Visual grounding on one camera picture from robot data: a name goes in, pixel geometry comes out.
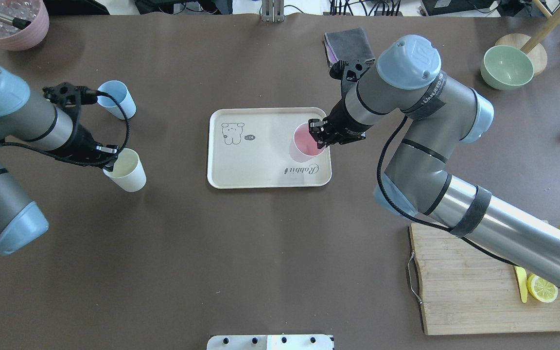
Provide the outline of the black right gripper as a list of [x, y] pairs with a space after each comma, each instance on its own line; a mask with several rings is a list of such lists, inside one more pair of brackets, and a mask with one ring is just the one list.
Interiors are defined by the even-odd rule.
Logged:
[[355, 121], [340, 100], [324, 119], [308, 120], [308, 131], [317, 149], [324, 149], [332, 144], [347, 144], [366, 138], [367, 126]]

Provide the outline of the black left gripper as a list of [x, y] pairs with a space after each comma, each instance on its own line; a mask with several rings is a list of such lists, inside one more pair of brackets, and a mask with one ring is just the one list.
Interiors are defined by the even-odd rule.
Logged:
[[107, 172], [113, 172], [115, 162], [118, 159], [117, 145], [102, 145], [96, 142], [92, 134], [87, 129], [79, 125], [72, 136], [72, 142], [69, 146], [69, 160], [82, 162], [84, 164], [96, 163], [93, 166], [102, 168]]

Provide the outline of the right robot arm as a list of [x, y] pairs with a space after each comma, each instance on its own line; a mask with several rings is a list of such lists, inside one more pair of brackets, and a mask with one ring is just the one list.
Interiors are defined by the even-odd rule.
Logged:
[[386, 117], [409, 126], [376, 166], [376, 198], [409, 219], [423, 214], [560, 287], [560, 125], [543, 95], [490, 95], [445, 73], [438, 50], [415, 34], [398, 38], [322, 120], [320, 148], [365, 139]]

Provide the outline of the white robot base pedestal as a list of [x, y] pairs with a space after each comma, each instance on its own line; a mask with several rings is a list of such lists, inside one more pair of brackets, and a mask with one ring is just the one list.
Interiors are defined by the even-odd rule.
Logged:
[[207, 350], [333, 350], [333, 336], [326, 334], [216, 335]]

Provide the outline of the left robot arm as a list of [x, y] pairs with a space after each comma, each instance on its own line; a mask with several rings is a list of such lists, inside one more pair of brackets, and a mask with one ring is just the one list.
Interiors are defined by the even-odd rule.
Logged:
[[0, 66], [0, 255], [11, 255], [49, 229], [38, 204], [6, 168], [6, 161], [21, 161], [11, 148], [68, 164], [113, 169], [123, 146], [95, 141], [80, 123], [81, 107], [101, 97], [115, 100], [106, 89], [66, 82], [36, 91]]

